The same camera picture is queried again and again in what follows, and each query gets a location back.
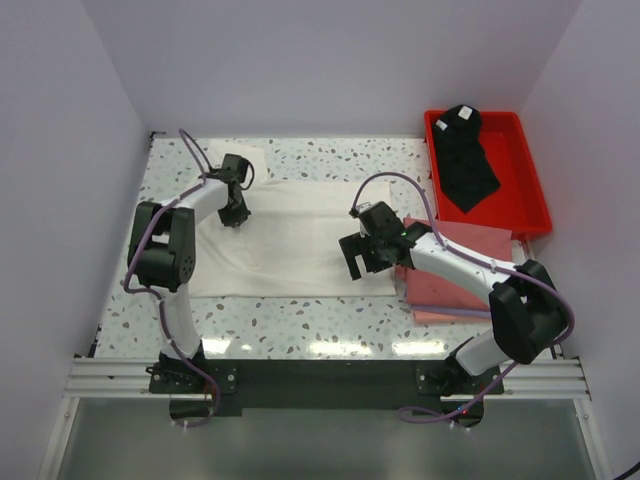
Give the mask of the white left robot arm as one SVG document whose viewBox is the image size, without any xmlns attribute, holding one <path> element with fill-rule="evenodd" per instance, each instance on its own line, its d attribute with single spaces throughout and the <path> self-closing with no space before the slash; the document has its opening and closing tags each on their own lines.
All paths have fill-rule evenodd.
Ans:
<svg viewBox="0 0 640 480">
<path fill-rule="evenodd" d="M 134 212 L 124 290 L 146 293 L 156 300 L 161 354 L 180 360 L 173 382 L 185 392 L 200 390 L 207 368 L 195 358 L 201 350 L 189 299 L 189 283 L 196 267 L 196 227 L 217 217 L 227 228 L 237 228 L 250 216 L 243 192 L 253 183 L 251 162 L 236 154 L 204 172 L 196 185 L 174 199 L 143 201 Z"/>
</svg>

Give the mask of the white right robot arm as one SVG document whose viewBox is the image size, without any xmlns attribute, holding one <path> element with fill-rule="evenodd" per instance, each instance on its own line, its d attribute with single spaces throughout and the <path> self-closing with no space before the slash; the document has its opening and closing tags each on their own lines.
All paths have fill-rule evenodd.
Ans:
<svg viewBox="0 0 640 480">
<path fill-rule="evenodd" d="M 339 240 L 352 279 L 361 278 L 356 259 L 368 273 L 395 266 L 443 278 L 489 309 L 491 328 L 458 347 L 445 369 L 448 386 L 469 392 L 481 374 L 511 360 L 529 364 L 568 334 L 574 325 L 546 269 L 528 260 L 521 265 L 496 260 L 450 241 L 434 225 L 409 226 L 385 202 L 354 207 L 357 233 Z"/>
</svg>

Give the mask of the white Coca-Cola t-shirt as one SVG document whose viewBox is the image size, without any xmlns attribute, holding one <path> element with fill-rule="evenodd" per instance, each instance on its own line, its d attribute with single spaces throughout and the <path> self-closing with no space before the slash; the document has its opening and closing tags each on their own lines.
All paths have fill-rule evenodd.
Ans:
<svg viewBox="0 0 640 480">
<path fill-rule="evenodd" d="M 263 149 L 212 140 L 212 163 L 236 153 L 257 178 L 244 199 L 251 212 L 238 228 L 212 214 L 196 227 L 196 262 L 189 282 L 193 298 L 392 296 L 390 272 L 352 280 L 339 241 L 359 229 L 348 211 L 353 200 L 390 202 L 390 188 L 375 182 L 274 180 Z"/>
</svg>

